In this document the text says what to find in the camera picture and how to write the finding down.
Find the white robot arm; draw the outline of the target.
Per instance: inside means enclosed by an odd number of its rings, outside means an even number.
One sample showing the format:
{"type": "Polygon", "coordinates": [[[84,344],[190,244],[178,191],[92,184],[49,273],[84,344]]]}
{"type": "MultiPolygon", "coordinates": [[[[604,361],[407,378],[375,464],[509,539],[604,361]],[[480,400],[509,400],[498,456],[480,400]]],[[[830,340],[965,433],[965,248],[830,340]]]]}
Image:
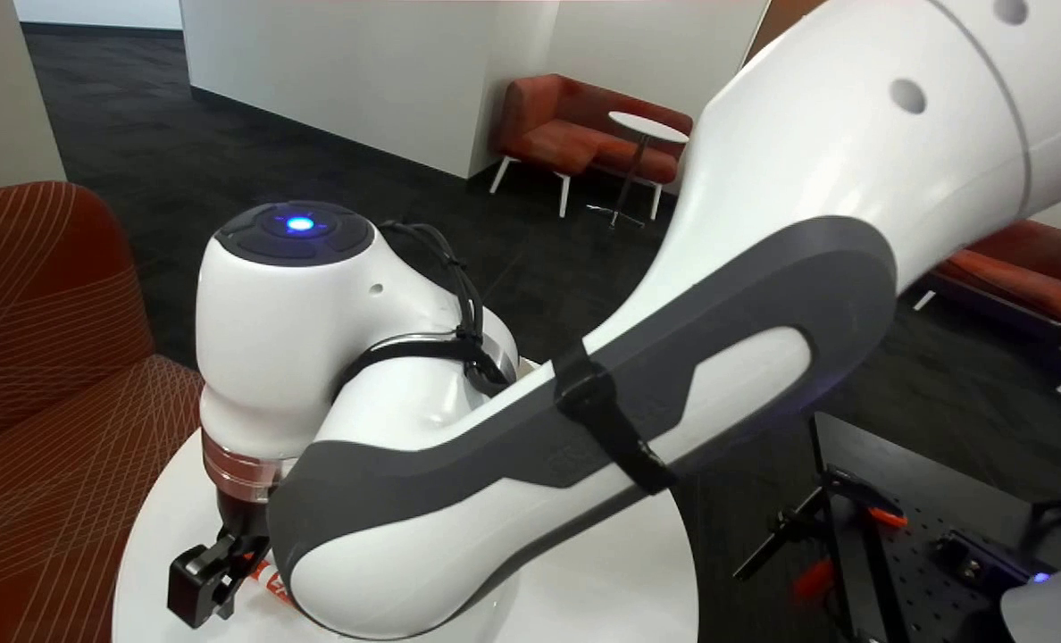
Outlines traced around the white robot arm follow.
{"type": "Polygon", "coordinates": [[[1061,0],[823,0],[699,116],[665,244],[590,337],[525,367],[454,260],[338,204],[261,204],[200,263],[204,471],[186,627],[257,561],[313,627],[404,643],[802,410],[896,297],[1061,202],[1061,0]]]}

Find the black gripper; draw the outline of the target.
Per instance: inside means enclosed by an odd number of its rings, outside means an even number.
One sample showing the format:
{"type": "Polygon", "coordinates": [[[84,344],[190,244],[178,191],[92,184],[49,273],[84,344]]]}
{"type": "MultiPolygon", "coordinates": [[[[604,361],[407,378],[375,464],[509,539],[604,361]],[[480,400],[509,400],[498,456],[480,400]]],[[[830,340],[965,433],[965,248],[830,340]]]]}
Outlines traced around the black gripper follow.
{"type": "Polygon", "coordinates": [[[268,506],[219,498],[219,537],[195,543],[169,565],[169,610],[200,628],[211,616],[230,619],[243,579],[268,554],[268,506]]]}

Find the black perforated robot base table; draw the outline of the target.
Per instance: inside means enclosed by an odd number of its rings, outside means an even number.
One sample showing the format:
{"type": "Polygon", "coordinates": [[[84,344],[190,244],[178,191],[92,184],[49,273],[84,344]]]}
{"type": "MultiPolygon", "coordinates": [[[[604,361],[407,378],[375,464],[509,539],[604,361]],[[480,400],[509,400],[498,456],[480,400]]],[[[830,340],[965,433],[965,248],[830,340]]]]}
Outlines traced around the black perforated robot base table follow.
{"type": "Polygon", "coordinates": [[[1023,643],[1003,593],[1061,571],[1061,500],[1010,498],[833,415],[810,417],[810,443],[815,486],[735,579],[819,543],[789,593],[823,605],[842,643],[1023,643]]]}

